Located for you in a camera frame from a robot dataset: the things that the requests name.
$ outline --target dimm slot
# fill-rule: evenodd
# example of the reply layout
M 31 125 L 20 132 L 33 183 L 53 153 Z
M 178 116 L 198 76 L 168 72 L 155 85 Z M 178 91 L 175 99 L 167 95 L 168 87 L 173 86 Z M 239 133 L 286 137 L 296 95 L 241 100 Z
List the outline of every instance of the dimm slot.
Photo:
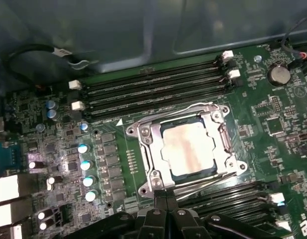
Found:
M 95 87 L 111 87 L 111 86 L 119 86 L 121 84 L 132 84 L 132 83 L 136 83 L 139 81 L 139 79 L 149 76 L 149 75 L 158 75 L 158 74 L 166 74 L 169 72 L 175 72 L 177 70 L 189 70 L 190 68 L 194 67 L 194 66 L 204 66 L 204 67 L 210 67 L 214 65 L 214 61 L 206 61 L 206 62 L 202 62 L 202 63 L 198 63 L 198 64 L 191 64 L 191 65 L 186 65 L 186 66 L 181 66 L 181 67 L 175 67 L 175 68 L 171 68 L 171 69 L 167 69 L 167 70 L 160 70 L 160 71 L 152 71 L 146 74 L 139 74 L 136 76 L 128 76 L 128 77 L 123 77 L 123 78 L 119 78 L 116 79 L 115 81 L 110 81 L 110 82 L 100 82 L 100 83 L 95 83 L 90 85 L 89 87 L 87 87 L 87 89 L 92 89 Z
M 222 87 L 222 88 L 217 88 L 217 89 L 209 90 L 209 91 L 204 90 L 203 92 L 190 92 L 190 94 L 186 96 L 183 96 L 183 95 L 175 96 L 172 98 L 172 100 L 169 98 L 163 98 L 163 99 L 160 99 L 161 101 L 158 101 L 158 102 L 149 102 L 146 104 L 138 104 L 138 105 L 130 106 L 130 107 L 124 106 L 124 108 L 122 109 L 119 109 L 119 108 L 112 109 L 111 111 L 108 111 L 108 112 L 91 112 L 91 114 L 94 115 L 92 117 L 92 120 L 102 120 L 102 119 L 107 119 L 107 118 L 114 118 L 117 116 L 125 116 L 125 115 L 140 113 L 143 111 L 159 109 L 162 107 L 173 106 L 173 105 L 181 104 L 184 102 L 186 103 L 193 102 L 193 101 L 200 100 L 200 99 L 206 99 L 208 97 L 218 96 L 218 95 L 224 94 L 225 92 L 226 92 L 226 89 Z

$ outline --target chip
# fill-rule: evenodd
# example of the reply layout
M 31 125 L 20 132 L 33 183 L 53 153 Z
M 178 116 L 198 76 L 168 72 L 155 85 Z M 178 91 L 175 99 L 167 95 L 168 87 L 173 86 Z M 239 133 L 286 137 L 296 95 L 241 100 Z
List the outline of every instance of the chip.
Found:
M 113 193 L 113 200 L 114 201 L 122 201 L 125 199 L 125 192 L 124 191 L 117 191 Z
M 109 177 L 108 172 L 102 172 L 102 178 L 107 178 L 107 177 Z
M 64 200 L 64 194 L 60 193 L 60 194 L 56 195 L 56 201 L 57 202 L 63 201 L 63 200 Z
M 117 146 L 115 144 L 107 145 L 103 147 L 105 154 L 115 153 L 117 151 Z
M 110 183 L 103 184 L 102 187 L 103 187 L 103 189 L 108 190 L 108 189 L 111 188 L 111 184 Z
M 29 142 L 28 143 L 28 150 L 33 151 L 37 149 L 37 142 Z
M 56 147 L 54 143 L 48 144 L 46 146 L 46 152 L 48 153 L 54 152 L 55 150 L 56 150 Z
M 124 189 L 124 184 L 122 179 L 112 180 L 111 181 L 112 190 Z
M 69 123 L 71 121 L 69 116 L 63 117 L 63 123 Z
M 23 104 L 19 106 L 19 111 L 26 111 L 28 110 L 28 104 Z
M 100 150 L 98 150 L 97 154 L 98 154 L 99 156 L 104 155 L 104 150 L 103 150 L 103 148 L 100 149 Z
M 104 143 L 113 141 L 114 139 L 115 138 L 114 138 L 114 135 L 112 133 L 107 133 L 107 134 L 103 134 L 102 135 L 102 141 Z
M 105 200 L 106 202 L 110 202 L 110 201 L 113 201 L 113 197 L 112 197 L 112 195 L 106 195 L 106 196 L 104 197 L 104 200 Z
M 69 130 L 69 131 L 66 132 L 66 136 L 70 136 L 70 135 L 73 135 L 73 134 L 74 134 L 74 132 L 72 130 Z
M 69 164 L 68 164 L 68 170 L 69 170 L 69 171 L 77 170 L 77 164 L 74 163 L 74 162 L 69 163 Z
M 107 166 L 106 161 L 104 161 L 104 160 L 100 161 L 100 162 L 99 162 L 99 166 L 100 166 L 100 167 Z
M 58 166 L 53 166 L 52 167 L 52 172 L 57 172 L 58 171 Z
M 82 215 L 82 222 L 88 223 L 92 220 L 92 215 L 90 213 Z
M 108 165 L 113 165 L 119 163 L 119 157 L 117 155 L 110 156 L 106 158 L 106 161 Z
M 102 140 L 101 140 L 101 139 L 97 139 L 97 140 L 95 141 L 95 144 L 102 144 Z
M 110 168 L 108 172 L 109 172 L 110 178 L 113 178 L 113 177 L 121 175 L 121 168 L 120 167 Z
M 267 119 L 266 124 L 270 136 L 284 132 L 283 125 L 278 117 L 273 119 Z

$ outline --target integrated circuit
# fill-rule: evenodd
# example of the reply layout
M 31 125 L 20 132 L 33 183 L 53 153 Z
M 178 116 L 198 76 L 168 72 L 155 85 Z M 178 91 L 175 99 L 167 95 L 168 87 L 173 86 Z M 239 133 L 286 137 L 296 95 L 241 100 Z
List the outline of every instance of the integrated circuit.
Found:
M 119 157 L 118 155 L 114 155 L 114 156 L 109 156 L 106 158 L 107 161 L 107 165 L 113 165 L 113 164 L 117 164 L 119 163 Z
M 111 188 L 112 188 L 113 191 L 124 189 L 123 179 L 111 180 L 110 183 L 111 183 Z
M 75 171 L 77 170 L 77 163 L 71 162 L 68 164 L 68 170 L 69 171 Z
M 109 172 L 110 178 L 117 177 L 121 175 L 121 168 L 120 167 L 109 168 L 108 172 Z
M 82 222 L 88 223 L 92 220 L 92 215 L 90 213 L 82 215 Z
M 46 146 L 46 152 L 47 153 L 55 152 L 55 150 L 56 150 L 56 146 L 55 146 L 54 143 L 48 144 Z
M 113 141 L 115 139 L 113 133 L 106 133 L 102 135 L 103 143 Z
M 37 150 L 37 142 L 29 142 L 28 143 L 28 150 L 29 151 Z
M 279 117 L 266 119 L 267 128 L 270 136 L 284 132 L 284 128 Z
M 111 154 L 117 152 L 117 145 L 111 144 L 111 145 L 106 145 L 103 147 L 104 153 L 105 154 Z
M 114 201 L 122 201 L 125 199 L 125 191 L 114 192 L 112 196 Z
M 56 195 L 56 201 L 60 202 L 64 200 L 64 194 L 60 193 Z

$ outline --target screw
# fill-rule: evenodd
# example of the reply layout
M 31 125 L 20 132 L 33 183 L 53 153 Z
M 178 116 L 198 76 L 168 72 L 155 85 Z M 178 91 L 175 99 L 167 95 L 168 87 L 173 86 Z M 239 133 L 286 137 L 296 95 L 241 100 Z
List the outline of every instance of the screw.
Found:
M 213 221 L 216 221 L 216 222 L 218 222 L 218 221 L 221 220 L 221 218 L 220 218 L 219 216 L 217 216 L 217 215 L 212 216 L 211 219 L 212 219 Z
M 122 217 L 120 218 L 120 220 L 126 221 L 126 220 L 128 220 L 128 217 L 127 217 L 127 216 L 122 216 Z
M 154 214 L 154 215 L 160 215 L 161 212 L 160 212 L 159 210 L 155 210 L 155 211 L 153 212 L 153 214 Z
M 178 210 L 178 214 L 179 214 L 179 215 L 185 215 L 185 213 L 186 213 L 186 212 L 185 212 L 184 210 Z
M 150 135 L 150 130 L 148 128 L 143 128 L 141 130 L 142 136 L 149 136 Z
M 262 56 L 260 55 L 257 55 L 257 56 L 254 56 L 254 61 L 257 62 L 257 63 L 260 63 L 262 61 Z

